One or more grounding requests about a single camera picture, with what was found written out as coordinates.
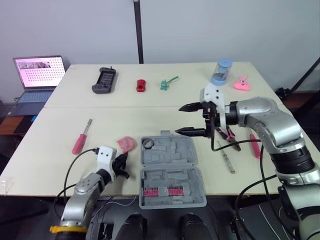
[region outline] blue cylinder container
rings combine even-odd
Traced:
[[[232,64],[232,60],[230,59],[220,59],[211,77],[211,83],[216,86],[222,86],[226,84],[227,76]]]

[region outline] red screwdriver handle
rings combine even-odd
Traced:
[[[76,141],[73,149],[72,149],[72,154],[78,155],[79,153],[81,153],[82,148],[85,145],[86,142],[86,135],[85,134],[80,134],[78,140]]]
[[[253,134],[250,134],[249,137],[251,140],[256,140],[256,138]],[[252,145],[255,157],[257,159],[260,159],[261,152],[260,152],[260,147],[259,147],[258,143],[256,141],[252,141],[251,145]]]

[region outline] laptop screen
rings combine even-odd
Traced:
[[[56,87],[65,75],[61,56],[15,57],[13,60],[25,89]]]

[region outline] green toy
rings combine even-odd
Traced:
[[[167,91],[167,89],[169,88],[169,83],[172,82],[173,80],[177,79],[178,77],[179,76],[176,76],[176,77],[170,79],[169,81],[163,80],[161,82],[161,88],[160,89]]]

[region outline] black pole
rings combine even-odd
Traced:
[[[293,88],[290,89],[289,95],[292,94],[295,90],[297,90],[298,87],[300,87],[300,85],[309,76],[309,74],[316,68],[316,66],[318,66],[319,63],[320,63],[320,57],[318,58],[317,61],[315,61],[315,63],[310,67],[310,69],[302,76],[302,78],[293,86]]]
[[[134,5],[135,30],[136,30],[136,41],[138,46],[139,64],[143,64],[144,53],[142,48],[140,0],[133,0],[133,5]]]

